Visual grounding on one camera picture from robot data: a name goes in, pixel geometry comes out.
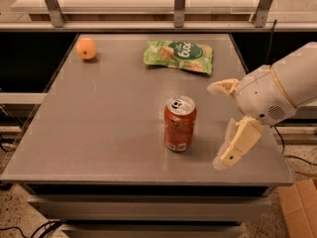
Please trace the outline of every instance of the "can top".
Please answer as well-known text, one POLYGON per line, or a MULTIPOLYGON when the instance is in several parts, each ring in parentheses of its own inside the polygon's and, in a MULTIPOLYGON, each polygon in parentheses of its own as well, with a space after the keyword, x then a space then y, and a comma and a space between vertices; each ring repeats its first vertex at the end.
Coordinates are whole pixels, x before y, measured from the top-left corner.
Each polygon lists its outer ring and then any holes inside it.
POLYGON ((187 96, 178 96, 169 100, 169 111, 175 115, 189 115, 195 109, 195 102, 187 96))

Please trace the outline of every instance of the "green chip bag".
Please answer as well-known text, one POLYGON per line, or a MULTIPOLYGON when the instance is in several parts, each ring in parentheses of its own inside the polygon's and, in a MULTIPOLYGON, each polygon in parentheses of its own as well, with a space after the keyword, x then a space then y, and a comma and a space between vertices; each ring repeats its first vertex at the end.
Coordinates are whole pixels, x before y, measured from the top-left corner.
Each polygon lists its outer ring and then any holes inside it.
POLYGON ((212 72, 212 49, 208 45, 174 41, 148 41, 144 53, 147 65, 164 65, 185 70, 212 72))

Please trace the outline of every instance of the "orange fruit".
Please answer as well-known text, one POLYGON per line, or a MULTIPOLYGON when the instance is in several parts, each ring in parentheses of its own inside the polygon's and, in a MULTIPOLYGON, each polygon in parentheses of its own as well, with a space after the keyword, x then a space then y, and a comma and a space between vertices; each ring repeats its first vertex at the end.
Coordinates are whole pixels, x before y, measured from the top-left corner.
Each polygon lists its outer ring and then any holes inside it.
POLYGON ((82 38, 77 42, 76 51, 82 59, 91 60, 96 57, 97 46, 91 39, 82 38))

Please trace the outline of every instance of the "soda can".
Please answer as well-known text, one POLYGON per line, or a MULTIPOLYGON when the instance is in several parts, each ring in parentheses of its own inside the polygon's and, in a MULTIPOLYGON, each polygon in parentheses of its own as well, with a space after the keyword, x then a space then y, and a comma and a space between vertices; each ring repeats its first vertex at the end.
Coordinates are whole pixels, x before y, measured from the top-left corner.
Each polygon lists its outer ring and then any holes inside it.
POLYGON ((197 110, 187 96, 172 98, 164 108, 165 145, 176 152, 189 148, 194 132, 197 110))

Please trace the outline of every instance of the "drawer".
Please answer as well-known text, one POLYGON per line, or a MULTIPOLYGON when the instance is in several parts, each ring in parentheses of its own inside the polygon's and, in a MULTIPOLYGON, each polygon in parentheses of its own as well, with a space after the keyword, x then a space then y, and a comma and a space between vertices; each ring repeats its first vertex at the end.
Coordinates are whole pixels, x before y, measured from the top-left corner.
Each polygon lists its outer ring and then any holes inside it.
POLYGON ((258 217, 267 197, 167 197, 30 195, 28 202, 48 219, 237 221, 258 217))
POLYGON ((90 224, 67 225, 61 230, 69 238, 237 238, 240 226, 208 224, 90 224))

